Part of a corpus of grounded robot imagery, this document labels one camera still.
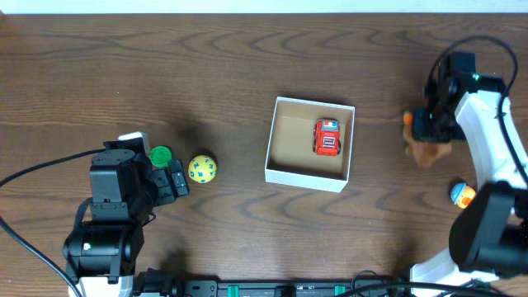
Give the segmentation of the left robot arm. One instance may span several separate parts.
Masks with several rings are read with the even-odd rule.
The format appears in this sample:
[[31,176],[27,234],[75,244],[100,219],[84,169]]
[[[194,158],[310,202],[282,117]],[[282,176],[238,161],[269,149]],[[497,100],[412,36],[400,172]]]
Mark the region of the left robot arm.
[[108,149],[92,159],[92,198],[78,208],[91,220],[77,218],[64,242],[71,295],[130,296],[136,261],[144,245],[144,226],[154,208],[190,192],[182,162],[155,169],[143,152]]

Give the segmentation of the red toy fire truck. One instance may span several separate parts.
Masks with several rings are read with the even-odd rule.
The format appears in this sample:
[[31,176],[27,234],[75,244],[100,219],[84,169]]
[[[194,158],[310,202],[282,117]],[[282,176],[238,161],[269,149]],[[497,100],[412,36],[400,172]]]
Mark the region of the red toy fire truck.
[[313,128],[313,136],[313,151],[317,155],[336,157],[341,152],[341,133],[337,120],[318,119]]

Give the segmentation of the blue and yellow duck toy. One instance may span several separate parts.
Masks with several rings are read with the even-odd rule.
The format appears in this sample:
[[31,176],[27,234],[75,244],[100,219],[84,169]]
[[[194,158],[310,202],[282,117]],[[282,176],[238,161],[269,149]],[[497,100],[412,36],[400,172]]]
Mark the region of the blue and yellow duck toy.
[[450,190],[450,199],[454,205],[466,209],[476,196],[476,191],[465,182],[455,184]]

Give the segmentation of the brown plush toy with carrot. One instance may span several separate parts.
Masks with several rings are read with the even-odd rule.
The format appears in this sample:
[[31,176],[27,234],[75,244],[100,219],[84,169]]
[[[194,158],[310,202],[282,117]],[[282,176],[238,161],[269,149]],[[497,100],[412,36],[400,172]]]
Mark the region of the brown plush toy with carrot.
[[451,143],[427,143],[415,140],[412,134],[412,123],[412,112],[405,111],[403,113],[403,139],[405,141],[405,153],[409,157],[413,157],[420,168],[427,169],[438,159],[443,158],[452,152]]

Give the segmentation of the yellow ball with blue letters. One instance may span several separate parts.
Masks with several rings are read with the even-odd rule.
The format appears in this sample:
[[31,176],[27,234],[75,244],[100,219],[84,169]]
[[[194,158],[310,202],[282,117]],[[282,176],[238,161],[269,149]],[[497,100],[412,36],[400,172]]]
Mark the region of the yellow ball with blue letters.
[[208,183],[216,177],[217,164],[212,157],[199,155],[191,160],[188,173],[194,182]]

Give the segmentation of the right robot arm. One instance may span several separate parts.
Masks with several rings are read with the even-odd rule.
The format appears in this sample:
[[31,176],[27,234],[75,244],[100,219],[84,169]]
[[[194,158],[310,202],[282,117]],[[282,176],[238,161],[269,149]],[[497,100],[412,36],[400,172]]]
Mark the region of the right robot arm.
[[427,106],[403,116],[406,150],[419,167],[446,155],[454,140],[469,146],[477,188],[464,198],[454,186],[451,199],[462,211],[452,224],[449,245],[426,262],[411,267],[408,281],[388,284],[393,295],[493,296],[479,289],[500,279],[527,273],[527,153],[516,131],[509,100],[512,84],[477,71],[475,55],[458,46],[485,40],[518,61],[497,37],[457,40],[442,51],[424,87]]

